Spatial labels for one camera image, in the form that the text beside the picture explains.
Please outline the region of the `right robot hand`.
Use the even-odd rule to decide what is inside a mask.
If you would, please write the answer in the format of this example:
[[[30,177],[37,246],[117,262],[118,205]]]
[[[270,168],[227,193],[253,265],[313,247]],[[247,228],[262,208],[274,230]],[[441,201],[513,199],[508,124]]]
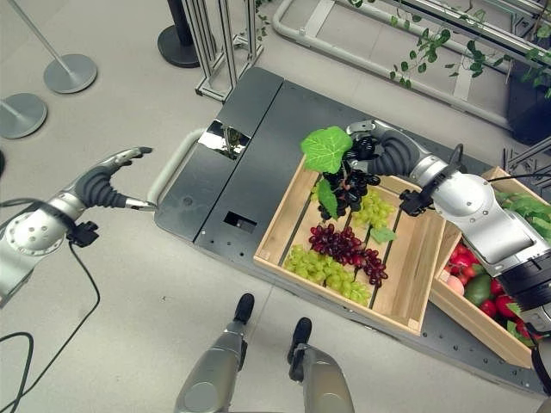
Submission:
[[[352,169],[378,176],[403,176],[417,185],[425,185],[441,170],[444,162],[399,129],[382,120],[362,120],[348,125],[345,131],[356,142],[360,138],[375,139],[380,153],[373,159],[355,157],[349,160]]]

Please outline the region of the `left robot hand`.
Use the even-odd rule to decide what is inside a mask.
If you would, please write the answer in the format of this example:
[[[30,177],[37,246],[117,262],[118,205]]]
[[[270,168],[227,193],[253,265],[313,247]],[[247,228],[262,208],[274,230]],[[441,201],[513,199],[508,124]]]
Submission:
[[[117,171],[151,152],[152,148],[146,146],[116,152],[90,167],[46,203],[72,219],[78,219],[92,207],[155,212],[158,206],[154,202],[121,194],[111,184],[111,178]]]

